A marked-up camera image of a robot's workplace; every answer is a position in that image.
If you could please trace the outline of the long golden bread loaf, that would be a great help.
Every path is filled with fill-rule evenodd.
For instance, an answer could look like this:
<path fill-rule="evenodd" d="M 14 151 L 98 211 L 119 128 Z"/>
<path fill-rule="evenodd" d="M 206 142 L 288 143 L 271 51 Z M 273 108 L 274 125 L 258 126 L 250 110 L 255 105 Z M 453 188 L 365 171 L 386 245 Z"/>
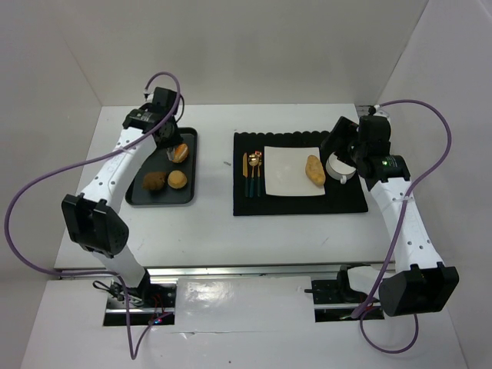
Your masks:
<path fill-rule="evenodd" d="M 324 173 L 324 167 L 320 159 L 315 155 L 309 155 L 307 157 L 305 165 L 305 174 L 310 181 L 317 187 L 323 187 L 326 181 L 326 175 Z"/>

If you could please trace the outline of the metal tongs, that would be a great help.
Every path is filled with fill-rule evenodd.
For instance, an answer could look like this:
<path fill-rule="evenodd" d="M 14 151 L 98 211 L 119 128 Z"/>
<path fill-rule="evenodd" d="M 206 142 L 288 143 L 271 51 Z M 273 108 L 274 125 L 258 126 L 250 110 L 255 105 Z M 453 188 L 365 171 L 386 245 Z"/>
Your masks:
<path fill-rule="evenodd" d="M 177 146 L 172 146 L 172 147 L 166 148 L 166 155 L 167 155 L 169 161 L 174 160 L 176 149 L 177 149 Z"/>

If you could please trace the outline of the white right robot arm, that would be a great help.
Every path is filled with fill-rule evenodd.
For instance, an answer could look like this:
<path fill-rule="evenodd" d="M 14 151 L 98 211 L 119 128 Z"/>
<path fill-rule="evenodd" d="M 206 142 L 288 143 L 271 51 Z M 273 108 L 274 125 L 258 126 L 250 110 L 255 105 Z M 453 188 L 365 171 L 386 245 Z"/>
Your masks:
<path fill-rule="evenodd" d="M 380 302 L 390 317 L 441 311 L 459 282 L 457 269 L 447 266 L 424 226 L 405 160 L 390 153 L 387 118 L 365 115 L 359 122 L 338 119 L 321 143 L 329 159 L 355 168 L 376 201 L 391 236 L 384 261 L 394 273 L 368 265 L 344 266 L 339 275 L 351 292 L 365 294 L 365 305 Z"/>

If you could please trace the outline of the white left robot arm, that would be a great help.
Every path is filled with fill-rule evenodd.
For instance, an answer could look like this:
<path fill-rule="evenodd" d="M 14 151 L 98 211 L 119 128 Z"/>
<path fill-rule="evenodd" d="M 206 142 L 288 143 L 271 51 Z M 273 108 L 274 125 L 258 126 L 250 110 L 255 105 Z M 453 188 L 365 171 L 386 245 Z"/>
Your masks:
<path fill-rule="evenodd" d="M 148 272 L 128 247 L 129 228 L 119 211 L 128 187 L 157 148 L 179 145 L 175 115 L 181 96 L 156 88 L 151 100 L 126 116 L 111 157 L 78 195 L 61 203 L 70 239 L 97 258 L 122 284 L 141 297 L 150 284 Z"/>

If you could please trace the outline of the orange glazed bread roll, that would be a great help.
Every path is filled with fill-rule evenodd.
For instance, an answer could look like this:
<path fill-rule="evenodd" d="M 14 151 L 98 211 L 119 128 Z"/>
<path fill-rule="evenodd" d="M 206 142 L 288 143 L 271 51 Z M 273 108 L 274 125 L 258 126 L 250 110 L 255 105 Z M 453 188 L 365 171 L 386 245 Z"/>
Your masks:
<path fill-rule="evenodd" d="M 189 155 L 189 147 L 187 144 L 182 143 L 175 148 L 173 148 L 173 151 L 171 153 L 171 161 L 175 164 L 182 163 L 187 159 Z"/>

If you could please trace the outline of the dark brown bread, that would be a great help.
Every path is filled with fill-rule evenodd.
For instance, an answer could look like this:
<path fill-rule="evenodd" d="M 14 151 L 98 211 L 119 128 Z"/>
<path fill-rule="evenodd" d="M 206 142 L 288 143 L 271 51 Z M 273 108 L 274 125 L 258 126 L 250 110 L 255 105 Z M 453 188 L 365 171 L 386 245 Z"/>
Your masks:
<path fill-rule="evenodd" d="M 147 191 L 160 191 L 166 185 L 167 174 L 164 171 L 148 172 L 142 182 L 142 188 Z"/>

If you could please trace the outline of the dark grey serving tray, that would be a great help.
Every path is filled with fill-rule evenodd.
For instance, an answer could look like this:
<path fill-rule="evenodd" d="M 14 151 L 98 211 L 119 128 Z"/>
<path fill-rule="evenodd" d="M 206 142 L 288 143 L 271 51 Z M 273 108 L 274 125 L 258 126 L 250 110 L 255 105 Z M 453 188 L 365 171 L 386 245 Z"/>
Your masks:
<path fill-rule="evenodd" d="M 163 148 L 157 148 L 144 162 L 135 175 L 125 193 L 126 202 L 134 207 L 178 206 L 189 203 L 194 197 L 194 182 L 197 161 L 198 133 L 194 128 L 179 128 L 178 132 L 188 146 L 188 157 L 179 164 L 172 163 Z M 179 170 L 187 178 L 187 184 L 181 189 L 173 189 L 166 184 L 159 191 L 143 189 L 145 175 L 151 172 L 165 172 Z"/>

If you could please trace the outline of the round yellow bun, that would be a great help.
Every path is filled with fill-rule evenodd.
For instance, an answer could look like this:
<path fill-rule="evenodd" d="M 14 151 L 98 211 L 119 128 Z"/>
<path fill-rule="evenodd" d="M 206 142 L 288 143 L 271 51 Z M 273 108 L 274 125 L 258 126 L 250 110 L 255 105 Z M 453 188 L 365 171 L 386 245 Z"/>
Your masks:
<path fill-rule="evenodd" d="M 168 175 L 168 185 L 173 189 L 182 189 L 188 183 L 184 172 L 175 170 Z"/>

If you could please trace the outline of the white square plate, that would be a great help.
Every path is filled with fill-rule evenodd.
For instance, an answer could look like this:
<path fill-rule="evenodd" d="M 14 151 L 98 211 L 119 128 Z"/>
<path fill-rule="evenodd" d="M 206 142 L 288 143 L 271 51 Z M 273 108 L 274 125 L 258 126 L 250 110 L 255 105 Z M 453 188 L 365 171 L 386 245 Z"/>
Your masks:
<path fill-rule="evenodd" d="M 264 147 L 264 189 L 278 197 L 314 197 L 325 195 L 323 186 L 315 185 L 305 173 L 308 156 L 320 158 L 319 148 Z"/>

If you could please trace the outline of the black placemat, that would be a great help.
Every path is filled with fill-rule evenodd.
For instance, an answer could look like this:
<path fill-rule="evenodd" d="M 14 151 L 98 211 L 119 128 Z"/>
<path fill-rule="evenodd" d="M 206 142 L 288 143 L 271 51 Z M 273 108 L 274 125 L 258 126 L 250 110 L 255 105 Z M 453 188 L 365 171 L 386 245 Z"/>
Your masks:
<path fill-rule="evenodd" d="M 346 184 L 328 178 L 325 194 L 307 197 L 281 197 L 261 193 L 249 198 L 250 186 L 243 175 L 243 156 L 264 151 L 266 146 L 280 148 L 319 148 L 328 131 L 295 131 L 293 133 L 235 133 L 233 150 L 233 215 L 270 216 L 304 214 L 362 214 L 368 212 L 360 179 L 353 177 Z"/>

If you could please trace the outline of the metal rail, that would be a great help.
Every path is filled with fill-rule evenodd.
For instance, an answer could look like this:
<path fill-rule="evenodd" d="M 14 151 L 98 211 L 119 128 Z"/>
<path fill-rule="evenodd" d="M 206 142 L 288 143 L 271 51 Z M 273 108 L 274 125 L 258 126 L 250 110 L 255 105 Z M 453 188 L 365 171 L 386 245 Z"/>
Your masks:
<path fill-rule="evenodd" d="M 294 274 L 329 275 L 339 272 L 342 266 L 361 266 L 361 263 L 320 263 L 320 264 L 256 264 L 220 265 L 183 268 L 148 268 L 153 278 L 219 278 L 250 276 L 286 276 Z"/>

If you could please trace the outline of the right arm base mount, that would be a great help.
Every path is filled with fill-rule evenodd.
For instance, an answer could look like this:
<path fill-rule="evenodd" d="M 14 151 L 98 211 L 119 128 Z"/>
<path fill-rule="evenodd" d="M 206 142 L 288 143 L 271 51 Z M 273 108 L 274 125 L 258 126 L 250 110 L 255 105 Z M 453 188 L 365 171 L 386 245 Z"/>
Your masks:
<path fill-rule="evenodd" d="M 367 295 L 349 285 L 348 266 L 342 265 L 334 277 L 314 279 L 304 293 L 312 296 L 316 323 L 352 321 L 351 312 Z"/>

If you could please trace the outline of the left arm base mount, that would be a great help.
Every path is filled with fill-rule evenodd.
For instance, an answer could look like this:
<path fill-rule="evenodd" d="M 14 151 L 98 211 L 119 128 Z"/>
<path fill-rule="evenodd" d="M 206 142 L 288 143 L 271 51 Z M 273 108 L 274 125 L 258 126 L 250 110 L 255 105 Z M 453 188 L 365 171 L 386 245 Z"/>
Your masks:
<path fill-rule="evenodd" d="M 115 282 L 94 281 L 94 289 L 107 294 L 105 327 L 123 327 L 126 325 L 126 300 L 123 290 Z M 170 326 L 175 324 L 175 302 L 177 284 L 175 282 L 152 284 L 150 294 L 143 300 L 129 295 L 129 314 L 131 326 Z"/>

